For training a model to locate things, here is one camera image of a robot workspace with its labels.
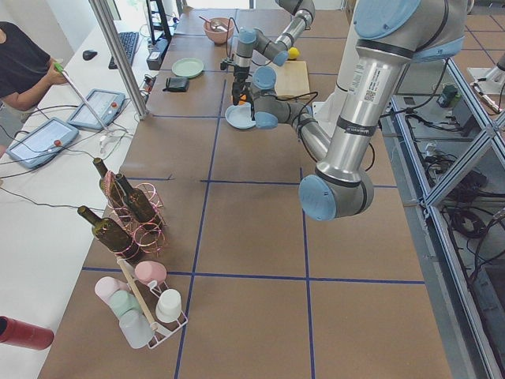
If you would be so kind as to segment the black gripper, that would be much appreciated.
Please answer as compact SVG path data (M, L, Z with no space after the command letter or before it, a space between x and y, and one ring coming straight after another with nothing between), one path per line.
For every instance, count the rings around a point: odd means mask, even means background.
M239 58L224 58L220 62L220 69L226 70L233 68L234 82L232 84L232 103L238 105L241 97L249 96L249 82L246 82L249 76L249 61Z

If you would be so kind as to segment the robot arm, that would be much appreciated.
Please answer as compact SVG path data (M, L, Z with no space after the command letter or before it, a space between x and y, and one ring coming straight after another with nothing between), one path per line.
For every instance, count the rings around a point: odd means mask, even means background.
M242 28L238 33L238 42L231 58L225 58L220 69L228 66L234 68L234 82L232 84L232 102L238 105L241 97L246 95L246 81L249 77L253 52L257 51L268 61L277 66L283 66L288 60L288 50L304 30L310 28L315 19L316 10L313 1L309 0L280 0L276 4L290 13L293 17L276 40L269 39L258 28Z
M278 98L271 67L256 70L249 87L256 127L291 125L317 161L314 174L298 189L307 216L332 220L369 207L374 189L361 163L403 70L411 62L456 55L466 14L465 1L357 2L350 26L357 34L357 62L332 135L305 105Z

